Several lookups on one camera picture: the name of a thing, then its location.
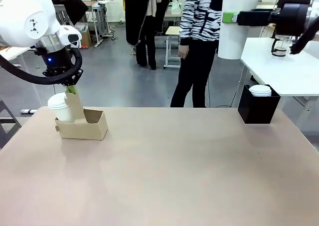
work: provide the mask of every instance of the white paper cup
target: white paper cup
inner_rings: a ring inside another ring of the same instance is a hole
[[[60,121],[74,122],[71,108],[65,102],[66,94],[58,93],[48,100],[48,107],[54,110],[56,117]]]
[[[258,0],[223,0],[222,17],[224,12],[240,12],[257,7]],[[218,57],[224,59],[240,59],[248,35],[248,26],[236,23],[221,23]]]

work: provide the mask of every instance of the gray floor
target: gray floor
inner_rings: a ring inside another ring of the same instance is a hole
[[[157,50],[159,69],[151,71],[136,65],[132,50],[125,40],[125,27],[115,28],[118,40],[105,40],[99,48],[81,50],[84,74],[78,90],[84,106],[114,107],[168,107],[176,87],[178,69],[163,69],[164,49]],[[27,69],[41,75],[45,68],[42,59],[33,52],[26,52]],[[242,70],[239,60],[216,57],[206,90],[206,106],[229,105],[236,91]],[[56,92],[63,91],[61,86]],[[45,106],[54,94],[53,86],[33,85],[8,74],[0,68],[0,98],[15,116],[20,109],[37,109]],[[191,94],[186,107],[192,107]],[[292,121],[297,119],[302,107],[293,98],[285,105],[284,112]],[[312,111],[303,133],[313,143],[319,143],[319,105]]]

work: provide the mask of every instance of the cardboard cup carrier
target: cardboard cup carrier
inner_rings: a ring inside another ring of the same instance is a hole
[[[223,0],[222,18],[224,12],[238,13],[242,10],[252,10],[257,7],[258,0]],[[237,23],[221,23],[218,57],[224,59],[240,59],[245,46],[249,26],[239,26]]]
[[[108,130],[104,111],[84,109],[80,98],[72,93],[59,93],[48,100],[56,114],[56,131],[62,138],[103,140]]]

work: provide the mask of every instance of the zebra print shirt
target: zebra print shirt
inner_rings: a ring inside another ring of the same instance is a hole
[[[214,41],[219,39],[222,0],[185,0],[179,36],[181,45],[190,39]]]

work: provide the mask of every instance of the stool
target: stool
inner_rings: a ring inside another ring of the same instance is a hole
[[[169,60],[177,60],[179,57],[171,57],[171,37],[179,36],[179,26],[170,26],[166,31],[167,39],[166,39],[166,55],[165,55],[165,68],[180,68],[180,65],[169,65]]]
[[[0,113],[4,110],[9,113],[11,119],[0,118],[0,149],[2,149],[5,144],[12,138],[12,136],[21,128],[20,123],[17,121],[17,119],[14,117],[5,103],[0,99]],[[8,133],[6,133],[4,131],[4,128],[2,127],[2,124],[14,124],[14,126],[9,130]]]

